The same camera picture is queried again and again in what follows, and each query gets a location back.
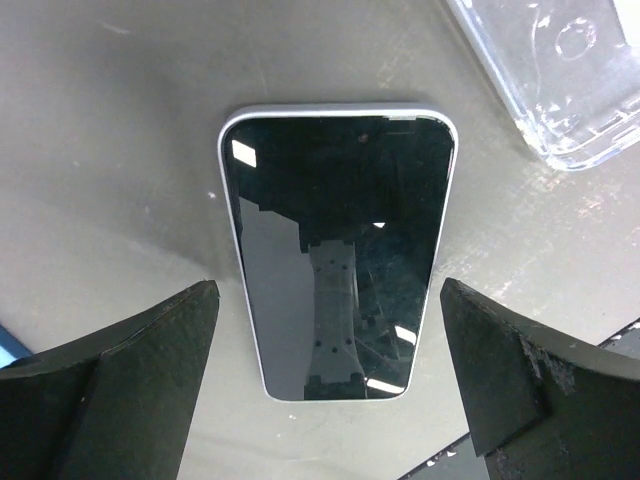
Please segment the blue phone case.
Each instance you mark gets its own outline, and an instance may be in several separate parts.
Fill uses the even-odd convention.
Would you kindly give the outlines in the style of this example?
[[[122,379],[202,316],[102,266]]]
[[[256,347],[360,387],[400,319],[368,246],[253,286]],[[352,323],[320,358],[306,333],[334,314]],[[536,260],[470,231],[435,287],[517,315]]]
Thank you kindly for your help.
[[[0,368],[5,368],[16,360],[26,358],[32,352],[4,326],[0,326]]]

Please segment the clear transparent phone case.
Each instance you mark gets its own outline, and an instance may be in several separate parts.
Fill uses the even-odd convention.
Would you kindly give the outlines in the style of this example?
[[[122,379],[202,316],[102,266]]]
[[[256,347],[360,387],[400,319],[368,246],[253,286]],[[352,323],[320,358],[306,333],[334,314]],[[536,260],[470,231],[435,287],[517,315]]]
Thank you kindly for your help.
[[[549,167],[595,167],[639,141],[636,1],[451,1],[525,143]]]

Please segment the black screen smartphone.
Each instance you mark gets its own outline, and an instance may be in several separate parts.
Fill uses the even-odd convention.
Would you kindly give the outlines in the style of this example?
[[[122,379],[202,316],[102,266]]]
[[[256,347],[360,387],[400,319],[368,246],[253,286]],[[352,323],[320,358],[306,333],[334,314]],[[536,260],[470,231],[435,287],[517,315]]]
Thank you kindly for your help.
[[[420,103],[256,105],[218,159],[266,394],[381,401],[409,388],[458,130]]]

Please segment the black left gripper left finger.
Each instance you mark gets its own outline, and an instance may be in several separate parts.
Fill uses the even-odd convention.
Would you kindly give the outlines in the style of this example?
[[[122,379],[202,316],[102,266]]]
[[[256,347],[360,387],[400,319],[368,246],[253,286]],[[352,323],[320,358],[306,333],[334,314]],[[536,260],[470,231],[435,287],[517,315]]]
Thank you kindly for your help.
[[[200,281],[1,370],[4,479],[174,479],[219,312]]]

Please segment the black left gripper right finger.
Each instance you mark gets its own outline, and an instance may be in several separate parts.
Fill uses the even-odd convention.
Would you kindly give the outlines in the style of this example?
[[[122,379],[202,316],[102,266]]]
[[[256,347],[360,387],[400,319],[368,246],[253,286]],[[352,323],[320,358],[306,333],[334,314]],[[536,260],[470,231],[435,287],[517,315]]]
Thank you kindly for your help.
[[[638,360],[453,278],[440,302],[473,447],[490,478],[638,478]]]

